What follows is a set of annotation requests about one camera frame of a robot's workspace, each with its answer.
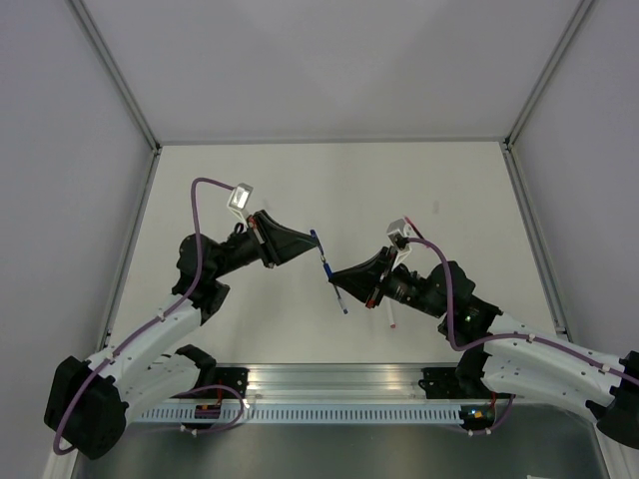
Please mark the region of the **blue ballpoint pen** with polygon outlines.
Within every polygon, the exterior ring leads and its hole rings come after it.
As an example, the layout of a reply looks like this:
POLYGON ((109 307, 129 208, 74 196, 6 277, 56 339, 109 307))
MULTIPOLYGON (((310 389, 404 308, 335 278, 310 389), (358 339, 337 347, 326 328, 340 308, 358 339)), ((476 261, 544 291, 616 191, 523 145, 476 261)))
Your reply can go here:
POLYGON ((346 304, 345 304, 345 302, 344 302, 344 300, 342 298, 342 295, 341 295, 339 289, 337 288, 337 286, 332 282, 332 270, 331 270, 328 262, 324 262, 322 267, 323 267, 324 272, 326 274, 328 283, 331 285, 331 287, 332 287, 332 289, 333 289, 333 291, 335 293, 336 300, 337 300, 337 303, 339 305, 339 308, 340 308, 341 312, 344 315, 347 315, 348 314, 348 309, 347 309, 346 304))

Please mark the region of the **white acrylic marker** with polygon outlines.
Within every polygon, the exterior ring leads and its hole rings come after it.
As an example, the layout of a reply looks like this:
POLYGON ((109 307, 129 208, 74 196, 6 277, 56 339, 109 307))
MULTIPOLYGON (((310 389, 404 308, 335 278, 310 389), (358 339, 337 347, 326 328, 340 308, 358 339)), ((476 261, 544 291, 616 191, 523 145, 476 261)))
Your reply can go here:
POLYGON ((396 329, 396 322, 395 322, 395 316, 394 316, 394 312, 393 312, 393 306, 391 305, 390 301, 387 301, 385 303, 385 310, 386 310, 387 319, 388 319, 388 323, 389 323, 390 329, 396 329))

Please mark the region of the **blue pen cap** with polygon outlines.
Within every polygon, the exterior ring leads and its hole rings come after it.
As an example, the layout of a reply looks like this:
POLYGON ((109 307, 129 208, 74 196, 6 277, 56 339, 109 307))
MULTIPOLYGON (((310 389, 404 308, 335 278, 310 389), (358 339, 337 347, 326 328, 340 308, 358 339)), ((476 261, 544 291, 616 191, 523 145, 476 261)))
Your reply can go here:
POLYGON ((311 237, 314 239, 314 241, 317 244, 317 248, 319 250, 319 257, 320 257, 320 261, 322 262, 322 264, 326 264, 326 258, 325 258, 325 254, 324 254, 324 249, 323 246, 320 242, 320 237, 317 233, 317 231, 315 229, 310 229, 310 235, 311 237))

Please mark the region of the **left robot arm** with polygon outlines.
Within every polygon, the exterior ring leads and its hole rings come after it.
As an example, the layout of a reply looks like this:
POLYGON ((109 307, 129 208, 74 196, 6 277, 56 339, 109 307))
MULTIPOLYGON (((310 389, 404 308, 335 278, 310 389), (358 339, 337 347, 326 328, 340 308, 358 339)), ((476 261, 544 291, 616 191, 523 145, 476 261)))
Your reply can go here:
POLYGON ((155 315, 116 345, 86 359, 70 356, 56 368, 44 422, 54 431, 57 455, 105 455, 146 411, 191 392, 205 397, 217 385, 217 363, 187 344, 170 346, 203 326, 222 307, 230 288, 221 277, 259 261, 285 264, 318 247, 311 234, 288 229, 266 212, 249 216, 223 242, 194 232, 179 247, 179 278, 155 315))

